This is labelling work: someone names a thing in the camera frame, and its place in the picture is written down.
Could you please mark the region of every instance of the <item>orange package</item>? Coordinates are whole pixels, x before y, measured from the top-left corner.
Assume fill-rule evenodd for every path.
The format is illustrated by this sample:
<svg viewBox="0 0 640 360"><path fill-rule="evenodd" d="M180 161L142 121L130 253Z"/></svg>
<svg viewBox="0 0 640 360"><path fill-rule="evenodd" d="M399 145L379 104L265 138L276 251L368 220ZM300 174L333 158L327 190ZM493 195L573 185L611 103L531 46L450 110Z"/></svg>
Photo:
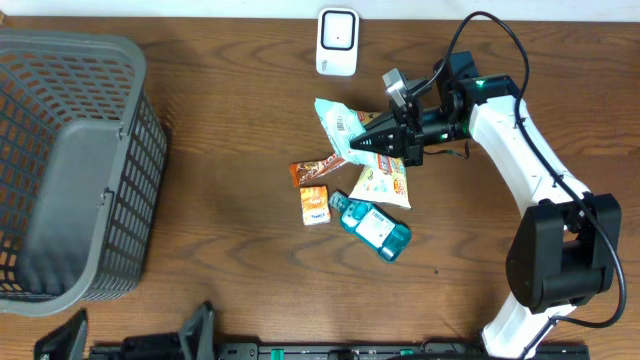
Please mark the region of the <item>orange package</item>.
<svg viewBox="0 0 640 360"><path fill-rule="evenodd" d="M358 119L362 125L367 125L371 120L375 119L380 113L370 113L364 111L356 111ZM306 161L289 165L289 172L293 179L293 186L298 187L311 180L315 180L326 175L333 170L341 167L347 162L334 153L324 160Z"/></svg>
<svg viewBox="0 0 640 360"><path fill-rule="evenodd" d="M301 188L300 200L302 202L302 222L305 225L324 224L331 221L329 193L326 186Z"/></svg>

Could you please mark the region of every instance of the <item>basket bottom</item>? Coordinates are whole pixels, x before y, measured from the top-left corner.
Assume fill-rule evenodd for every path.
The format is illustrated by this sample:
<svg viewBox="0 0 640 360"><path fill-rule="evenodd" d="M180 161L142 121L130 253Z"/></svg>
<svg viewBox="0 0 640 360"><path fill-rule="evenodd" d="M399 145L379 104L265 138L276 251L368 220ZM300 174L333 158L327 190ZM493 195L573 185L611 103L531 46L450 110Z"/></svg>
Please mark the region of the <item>basket bottom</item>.
<svg viewBox="0 0 640 360"><path fill-rule="evenodd" d="M16 276L24 290L60 295L84 271L119 143L119 122L77 120L56 138Z"/></svg>

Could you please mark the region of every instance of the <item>mouthwash bottle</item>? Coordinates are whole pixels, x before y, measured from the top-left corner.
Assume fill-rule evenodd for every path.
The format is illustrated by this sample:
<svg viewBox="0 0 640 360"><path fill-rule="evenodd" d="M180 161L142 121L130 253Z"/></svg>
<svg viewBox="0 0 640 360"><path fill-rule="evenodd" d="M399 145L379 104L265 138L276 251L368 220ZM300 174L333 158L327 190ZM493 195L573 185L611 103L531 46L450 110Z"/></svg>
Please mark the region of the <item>mouthwash bottle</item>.
<svg viewBox="0 0 640 360"><path fill-rule="evenodd" d="M411 241L411 231L369 202L350 200L336 191L329 205L340 211L340 225L373 248L385 261L393 262Z"/></svg>

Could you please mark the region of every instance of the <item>bottle label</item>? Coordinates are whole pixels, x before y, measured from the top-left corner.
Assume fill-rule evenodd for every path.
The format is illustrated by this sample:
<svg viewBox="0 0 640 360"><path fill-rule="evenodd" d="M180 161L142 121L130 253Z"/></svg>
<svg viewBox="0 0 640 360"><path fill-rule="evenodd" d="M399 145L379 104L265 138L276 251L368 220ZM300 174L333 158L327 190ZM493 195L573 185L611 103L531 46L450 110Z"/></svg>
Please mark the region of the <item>bottle label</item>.
<svg viewBox="0 0 640 360"><path fill-rule="evenodd" d="M396 224L376 209L371 209L356 228L356 232L371 245L380 248Z"/></svg>

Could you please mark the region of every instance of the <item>wooden table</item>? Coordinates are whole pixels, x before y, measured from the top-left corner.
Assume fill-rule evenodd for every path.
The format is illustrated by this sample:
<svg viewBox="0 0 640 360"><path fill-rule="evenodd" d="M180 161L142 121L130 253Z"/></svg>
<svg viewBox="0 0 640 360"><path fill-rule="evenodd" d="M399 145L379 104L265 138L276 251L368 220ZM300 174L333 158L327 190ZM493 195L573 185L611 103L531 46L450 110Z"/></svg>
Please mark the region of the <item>wooden table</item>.
<svg viewBox="0 0 640 360"><path fill-rule="evenodd" d="M113 302L83 303L48 318L2 315L3 359L27 359L36 339L81 307L89 344L177 330L204 300L216 331L265 342L422 341L469 337L505 300L504 260L520 218L495 166L477 145L471 158L429 157L408 169L413 210L389 208L414 239L387 265L334 221L304 227L287 166L332 152L315 97L379 111L381 75L398 67L430 74L458 22L362 21L351 78L315 70L316 21L238 19L12 18L15 28L120 34L148 60L146 87L174 139L138 289ZM620 255L629 305L615 327L562 324L549 339L584 341L593 359L640 352L640 25L511 23L526 46L526 94L558 156L595 193L623 209ZM457 49L482 74L520 82L520 55L500 28L474 22ZM436 104L436 97L427 102ZM350 191L346 166L322 178ZM614 311L617 286L574 314Z"/></svg>

